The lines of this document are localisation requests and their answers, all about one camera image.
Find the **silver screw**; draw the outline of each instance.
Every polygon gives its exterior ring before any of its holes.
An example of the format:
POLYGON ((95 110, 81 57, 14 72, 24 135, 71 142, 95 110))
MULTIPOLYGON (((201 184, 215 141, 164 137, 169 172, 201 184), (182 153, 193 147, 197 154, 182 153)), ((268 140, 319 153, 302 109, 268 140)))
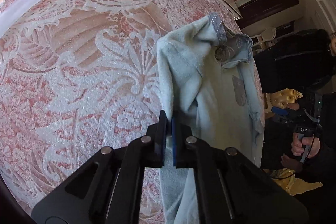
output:
POLYGON ((196 143, 197 142, 197 138, 195 138, 194 136, 189 136, 188 138, 186 138, 187 143, 196 143))
POLYGON ((236 156, 238 154, 237 152, 237 149, 236 148, 233 148, 233 147, 230 147, 226 150, 226 153, 229 155, 229 156, 236 156))
POLYGON ((109 146, 104 146, 100 152, 103 154, 103 155, 106 155, 106 154, 110 154, 112 151, 112 148, 110 148, 109 146))
POLYGON ((143 143, 149 143, 152 140, 152 138, 150 136, 142 136, 141 137, 141 141, 143 143))

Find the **floral bedspread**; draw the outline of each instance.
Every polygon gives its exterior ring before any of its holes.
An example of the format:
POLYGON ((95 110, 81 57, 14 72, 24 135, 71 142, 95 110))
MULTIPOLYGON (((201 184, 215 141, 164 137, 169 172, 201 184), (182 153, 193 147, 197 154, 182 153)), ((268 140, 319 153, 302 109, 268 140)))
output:
MULTIPOLYGON (((42 0, 1 37, 0 172, 27 213, 102 146, 158 121, 156 41, 212 11, 239 31, 219 0, 42 0)), ((155 169, 140 219, 164 222, 155 169)))

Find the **black cable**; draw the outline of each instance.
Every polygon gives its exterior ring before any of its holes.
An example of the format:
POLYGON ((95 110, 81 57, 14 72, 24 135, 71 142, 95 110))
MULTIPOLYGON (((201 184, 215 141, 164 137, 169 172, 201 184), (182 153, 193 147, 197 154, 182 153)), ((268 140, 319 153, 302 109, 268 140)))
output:
MULTIPOLYGON (((308 156, 309 156, 309 154, 310 154, 310 152, 311 152, 311 149, 313 148, 314 140, 315 140, 315 135, 313 135, 313 141, 311 142, 311 147, 310 147, 310 149, 309 149, 308 155, 306 156, 305 160, 303 161, 303 163, 302 163, 301 165, 303 165, 303 164, 306 162, 306 160, 308 159, 308 156)), ((291 175, 289 175, 289 176, 287 176, 287 177, 284 177, 284 178, 276 178, 276 177, 272 177, 271 175, 270 175, 270 177, 271 177, 272 179, 276 179, 276 180, 284 180, 284 179, 288 179, 288 178, 290 178, 292 175, 295 175, 295 173, 296 173, 296 172, 294 171, 293 174, 291 174, 291 175)))

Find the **person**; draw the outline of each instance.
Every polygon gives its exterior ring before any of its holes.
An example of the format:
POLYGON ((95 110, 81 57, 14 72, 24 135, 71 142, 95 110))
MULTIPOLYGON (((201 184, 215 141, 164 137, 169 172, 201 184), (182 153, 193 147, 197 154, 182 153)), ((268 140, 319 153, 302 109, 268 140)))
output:
MULTIPOLYGON (((294 110, 304 104, 290 104, 294 110)), ((306 182, 321 182, 322 187, 295 195, 307 208, 309 224, 330 223, 336 208, 336 93, 323 95, 320 137, 304 137, 298 140, 297 133, 291 133, 285 126, 265 121, 265 138, 261 167, 264 169, 288 168, 295 170, 295 176, 306 182), (293 156, 301 156, 303 145, 312 145, 304 165, 293 156)))
POLYGON ((306 30, 254 56, 263 93, 322 88, 335 74, 336 35, 306 30))

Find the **dark wooden cabinet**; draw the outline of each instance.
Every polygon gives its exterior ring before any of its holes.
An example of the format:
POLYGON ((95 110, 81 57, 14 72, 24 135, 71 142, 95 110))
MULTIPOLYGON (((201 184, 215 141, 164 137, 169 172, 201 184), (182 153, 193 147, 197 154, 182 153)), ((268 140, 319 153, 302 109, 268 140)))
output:
POLYGON ((299 0, 254 0, 253 2, 239 7, 239 11, 243 18, 236 22, 242 29, 298 4, 299 0))

